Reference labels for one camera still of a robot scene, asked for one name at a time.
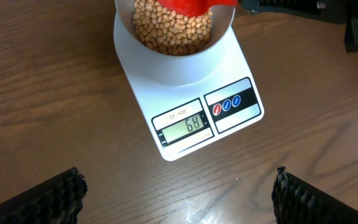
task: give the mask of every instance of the brown wooden surface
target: brown wooden surface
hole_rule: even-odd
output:
[[[238,11],[265,117],[167,162],[117,59],[113,4],[0,1],[0,202],[76,166],[79,223],[274,223],[284,165],[358,209],[358,53],[344,26]]]

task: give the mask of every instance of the kitchen scale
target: kitchen scale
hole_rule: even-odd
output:
[[[144,47],[135,39],[130,16],[122,21],[116,14],[117,55],[167,161],[226,137],[264,115],[255,81],[230,26],[234,8],[218,6],[213,12],[215,20],[227,22],[214,23],[205,50],[185,57]]]

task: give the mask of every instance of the red scoop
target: red scoop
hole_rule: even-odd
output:
[[[208,12],[210,7],[215,5],[238,5],[238,0],[158,0],[161,5],[177,13],[194,17],[201,16]]]

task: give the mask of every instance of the digital display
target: digital display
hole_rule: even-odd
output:
[[[167,143],[170,143],[203,127],[204,124],[200,115],[196,114],[187,119],[184,119],[183,121],[180,121],[179,123],[163,129],[162,133],[164,134]]]

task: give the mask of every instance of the red button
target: red button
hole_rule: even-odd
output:
[[[215,116],[219,115],[222,111],[222,105],[220,103],[215,104],[214,108],[212,109],[212,112]]]

